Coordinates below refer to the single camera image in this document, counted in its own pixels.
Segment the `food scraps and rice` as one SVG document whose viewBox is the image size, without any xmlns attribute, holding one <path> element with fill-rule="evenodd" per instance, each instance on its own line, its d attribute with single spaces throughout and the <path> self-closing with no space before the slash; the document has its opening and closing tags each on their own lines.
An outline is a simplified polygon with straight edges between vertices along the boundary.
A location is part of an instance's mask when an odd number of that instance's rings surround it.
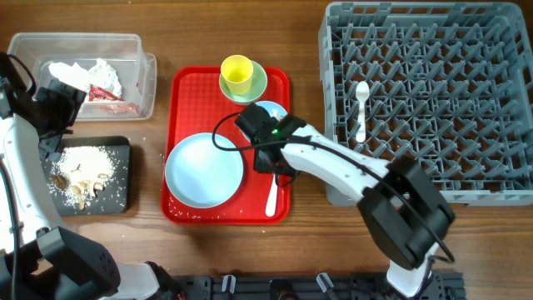
<svg viewBox="0 0 533 300">
<path fill-rule="evenodd" d="M 66 147 L 52 163 L 48 187 L 68 208 L 85 210 L 103 200 L 116 181 L 118 162 L 104 146 Z"/>
</svg>

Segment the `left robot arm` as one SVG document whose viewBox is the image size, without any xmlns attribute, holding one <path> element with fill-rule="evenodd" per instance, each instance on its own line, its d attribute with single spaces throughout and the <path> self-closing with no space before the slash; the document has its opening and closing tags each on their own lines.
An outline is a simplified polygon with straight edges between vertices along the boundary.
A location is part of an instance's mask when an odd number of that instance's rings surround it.
<svg viewBox="0 0 533 300">
<path fill-rule="evenodd" d="M 100 243 L 64 225 L 41 161 L 71 133 L 86 94 L 52 81 L 26 84 L 22 61 L 1 55 L 1 297 L 183 299 L 154 262 L 116 262 Z"/>
</svg>

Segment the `white napkin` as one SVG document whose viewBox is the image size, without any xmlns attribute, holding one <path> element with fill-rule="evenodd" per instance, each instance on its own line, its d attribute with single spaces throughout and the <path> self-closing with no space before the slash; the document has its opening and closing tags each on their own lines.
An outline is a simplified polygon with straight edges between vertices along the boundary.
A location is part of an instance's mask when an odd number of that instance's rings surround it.
<svg viewBox="0 0 533 300">
<path fill-rule="evenodd" d="M 103 88 L 114 96 L 121 97 L 122 85 L 117 70 L 105 60 L 98 58 L 95 66 L 82 68 L 76 62 L 67 65 L 63 62 L 52 62 L 48 71 L 59 81 L 88 93 L 91 87 Z"/>
</svg>

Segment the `red snack wrapper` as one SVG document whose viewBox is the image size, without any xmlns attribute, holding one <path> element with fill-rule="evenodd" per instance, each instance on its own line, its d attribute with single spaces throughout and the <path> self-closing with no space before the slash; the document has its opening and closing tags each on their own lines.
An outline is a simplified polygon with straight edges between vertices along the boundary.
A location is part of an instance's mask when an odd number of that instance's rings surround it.
<svg viewBox="0 0 533 300">
<path fill-rule="evenodd" d="M 102 87 L 91 86 L 89 102 L 101 103 L 101 109 L 108 113 L 139 113 L 140 108 L 135 104 L 126 104 L 123 98 L 113 95 Z"/>
</svg>

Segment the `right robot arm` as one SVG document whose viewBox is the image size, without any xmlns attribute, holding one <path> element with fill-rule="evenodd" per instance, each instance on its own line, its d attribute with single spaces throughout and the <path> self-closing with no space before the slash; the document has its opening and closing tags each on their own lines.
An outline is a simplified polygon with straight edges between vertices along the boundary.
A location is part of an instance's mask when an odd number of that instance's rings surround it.
<svg viewBox="0 0 533 300">
<path fill-rule="evenodd" d="M 453 262 L 443 240 L 455 214 L 415 160 L 368 157 L 294 115 L 273 117 L 256 104 L 239 112 L 235 124 L 250 142 L 255 171 L 290 178 L 310 173 L 345 195 L 347 206 L 357 206 L 390 260 L 386 280 L 403 297 L 417 298 L 429 284 L 436 250 Z"/>
</svg>

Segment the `light blue plate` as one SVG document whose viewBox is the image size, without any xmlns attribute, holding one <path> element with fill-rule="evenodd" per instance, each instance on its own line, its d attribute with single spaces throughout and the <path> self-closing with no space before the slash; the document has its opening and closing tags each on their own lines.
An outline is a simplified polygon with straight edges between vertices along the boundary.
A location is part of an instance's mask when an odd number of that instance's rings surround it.
<svg viewBox="0 0 533 300">
<path fill-rule="evenodd" d="M 226 137 L 209 132 L 181 140 L 170 152 L 165 166 L 168 190 L 180 203 L 191 208 L 214 208 L 227 202 L 241 186 L 244 162 Z"/>
</svg>

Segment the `white plastic fork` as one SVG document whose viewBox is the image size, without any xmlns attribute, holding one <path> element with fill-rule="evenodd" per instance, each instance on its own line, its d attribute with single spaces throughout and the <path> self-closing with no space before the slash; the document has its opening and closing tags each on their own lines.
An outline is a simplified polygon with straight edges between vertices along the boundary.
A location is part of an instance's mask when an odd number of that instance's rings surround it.
<svg viewBox="0 0 533 300">
<path fill-rule="evenodd" d="M 265 214 L 267 217 L 273 217 L 276 213 L 276 200 L 277 200 L 278 186 L 276 183 L 276 175 L 272 177 L 270 191 L 266 200 Z"/>
</svg>

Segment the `yellow plastic cup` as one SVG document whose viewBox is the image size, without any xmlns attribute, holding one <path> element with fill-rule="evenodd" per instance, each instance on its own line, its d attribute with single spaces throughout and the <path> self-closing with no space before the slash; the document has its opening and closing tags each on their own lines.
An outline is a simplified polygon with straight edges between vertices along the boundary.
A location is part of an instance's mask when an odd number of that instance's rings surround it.
<svg viewBox="0 0 533 300">
<path fill-rule="evenodd" d="M 227 57 L 221 65 L 222 78 L 235 95 L 243 95 L 250 90 L 253 73 L 252 61 L 242 55 Z"/>
</svg>

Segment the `white plastic spoon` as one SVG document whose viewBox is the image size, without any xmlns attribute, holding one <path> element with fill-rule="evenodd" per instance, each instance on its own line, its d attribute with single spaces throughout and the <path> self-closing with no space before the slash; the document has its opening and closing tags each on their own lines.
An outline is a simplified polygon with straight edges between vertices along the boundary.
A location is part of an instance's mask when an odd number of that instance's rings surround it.
<svg viewBox="0 0 533 300">
<path fill-rule="evenodd" d="M 356 100 L 358 101 L 358 124 L 356 141 L 363 143 L 366 140 L 366 101 L 370 97 L 370 87 L 367 82 L 359 82 L 356 87 Z"/>
</svg>

